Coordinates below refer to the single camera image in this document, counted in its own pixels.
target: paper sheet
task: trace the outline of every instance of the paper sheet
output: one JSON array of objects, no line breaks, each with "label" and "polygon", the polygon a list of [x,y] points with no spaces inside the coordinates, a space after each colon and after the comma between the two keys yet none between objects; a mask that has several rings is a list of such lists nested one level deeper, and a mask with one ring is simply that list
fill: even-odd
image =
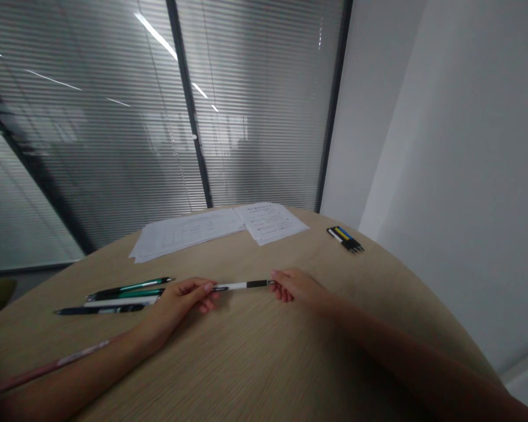
[{"label": "paper sheet", "polygon": [[272,202],[259,202],[234,210],[260,246],[309,228],[283,205]]},{"label": "paper sheet", "polygon": [[136,264],[143,263],[244,229],[232,209],[163,220],[143,227],[129,257],[135,258]]}]

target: teal pen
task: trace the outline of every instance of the teal pen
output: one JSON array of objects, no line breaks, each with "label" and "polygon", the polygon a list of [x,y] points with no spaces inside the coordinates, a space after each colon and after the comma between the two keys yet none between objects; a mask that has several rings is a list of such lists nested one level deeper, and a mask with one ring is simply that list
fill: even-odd
[{"label": "teal pen", "polygon": [[146,296],[160,296],[164,293],[164,289],[154,289],[154,290],[141,290],[141,291],[130,291],[130,292],[120,292],[120,293],[102,293],[97,294],[94,297],[86,299],[86,302],[93,302],[99,300],[112,300],[112,299],[128,299],[132,297],[146,297]]},{"label": "teal pen", "polygon": [[172,277],[155,278],[154,280],[144,281],[143,283],[132,284],[132,285],[123,286],[123,287],[115,287],[115,288],[111,288],[108,290],[102,290],[102,291],[86,296],[86,299],[88,301],[96,300],[98,296],[117,295],[119,293],[128,292],[131,290],[137,290],[137,289],[144,288],[144,287],[151,287],[151,286],[158,285],[158,284],[165,284],[172,280],[176,280],[176,279]]}]

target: forearm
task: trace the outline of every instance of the forearm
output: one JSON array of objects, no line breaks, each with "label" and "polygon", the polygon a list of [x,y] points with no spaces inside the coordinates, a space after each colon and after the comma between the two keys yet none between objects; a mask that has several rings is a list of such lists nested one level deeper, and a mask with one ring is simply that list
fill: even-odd
[{"label": "forearm", "polygon": [[59,421],[78,412],[152,354],[136,330],[0,402],[4,420]]},{"label": "forearm", "polygon": [[427,408],[445,420],[528,420],[528,408],[506,390],[411,336],[335,296],[319,313],[352,336]]}]

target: metal frame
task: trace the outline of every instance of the metal frame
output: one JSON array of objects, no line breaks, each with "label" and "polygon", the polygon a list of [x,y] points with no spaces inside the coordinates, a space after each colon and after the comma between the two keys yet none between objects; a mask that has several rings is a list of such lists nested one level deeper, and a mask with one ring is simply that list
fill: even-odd
[{"label": "metal frame", "polygon": [[69,261],[65,263],[58,263],[58,264],[48,264],[48,265],[42,265],[42,266],[33,266],[33,267],[18,267],[18,268],[12,268],[8,270],[0,270],[0,277],[14,277],[18,274],[27,274],[27,273],[36,273],[38,271],[62,271],[65,268],[70,267],[72,264],[74,264],[76,261]]},{"label": "metal frame", "polygon": [[340,79],[342,77],[342,68],[344,65],[344,55],[346,53],[346,41],[348,39],[348,29],[350,27],[350,16],[352,14],[353,0],[344,2],[342,11],[341,28],[339,34],[339,48],[336,53],[336,64],[334,65],[333,87],[330,92],[329,116],[327,117],[327,131],[324,136],[323,157],[321,159],[321,175],[319,179],[319,192],[317,193],[317,202],[315,212],[320,213],[321,202],[323,201],[324,181],[327,177],[327,165],[329,164],[330,142],[333,137],[334,116],[336,115],[336,105],[339,100]]},{"label": "metal frame", "polygon": [[201,175],[201,183],[204,187],[205,202],[207,208],[213,208],[213,198],[211,198],[211,189],[209,188],[209,177],[207,175],[207,167],[205,165],[205,158],[199,143],[199,131],[197,116],[195,113],[194,92],[192,91],[191,80],[189,79],[188,63],[186,62],[186,53],[184,50],[184,40],[182,39],[182,29],[180,27],[180,19],[178,18],[178,7],[175,0],[167,0],[166,6],[168,8],[168,17],[170,18],[170,28],[172,29],[172,37],[174,38],[174,47],[176,48],[176,55],[178,56],[178,67],[180,68],[180,76],[182,78],[182,86],[184,88],[184,96],[186,98],[186,107],[188,108],[189,124],[192,128],[192,137],[194,138],[195,154],[198,158],[199,174]]},{"label": "metal frame", "polygon": [[82,249],[82,252],[84,252],[86,255],[94,252],[96,248],[94,247],[92,241],[86,236],[84,228],[82,228],[76,219],[76,216],[70,209],[70,206],[59,193],[59,190],[53,182],[53,178],[49,174],[49,171],[46,169],[38,155],[26,154],[26,152],[34,152],[33,149],[27,143],[24,143],[24,148],[22,149],[15,139],[15,134],[13,134],[1,120],[0,134],[9,147],[12,148],[12,151],[14,154],[16,154],[18,160],[20,160],[20,162],[23,164],[41,192],[43,192],[45,198],[47,198],[63,224],[74,237],[76,243]]}]

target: window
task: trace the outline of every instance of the window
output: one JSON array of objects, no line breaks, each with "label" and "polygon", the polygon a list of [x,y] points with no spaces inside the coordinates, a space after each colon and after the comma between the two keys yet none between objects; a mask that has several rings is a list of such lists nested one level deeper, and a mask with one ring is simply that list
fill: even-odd
[{"label": "window", "polygon": [[0,135],[0,270],[71,263],[83,253]]},{"label": "window", "polygon": [[0,1],[0,120],[93,248],[209,190],[317,201],[344,2],[169,2],[183,49],[165,0]]},{"label": "window", "polygon": [[314,209],[342,9],[328,0],[178,0],[215,206]]}]

